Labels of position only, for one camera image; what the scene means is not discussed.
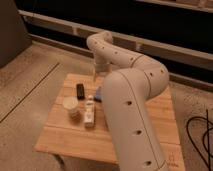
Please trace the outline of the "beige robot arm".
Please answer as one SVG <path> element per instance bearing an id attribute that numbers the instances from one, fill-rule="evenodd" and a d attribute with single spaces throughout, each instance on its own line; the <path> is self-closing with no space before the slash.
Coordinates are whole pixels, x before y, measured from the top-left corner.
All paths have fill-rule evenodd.
<path id="1" fill-rule="evenodd" d="M 167 87 L 169 74 L 159 61 L 113 44 L 110 32 L 87 38 L 101 86 L 104 114 L 120 171 L 169 171 L 146 102 Z"/>

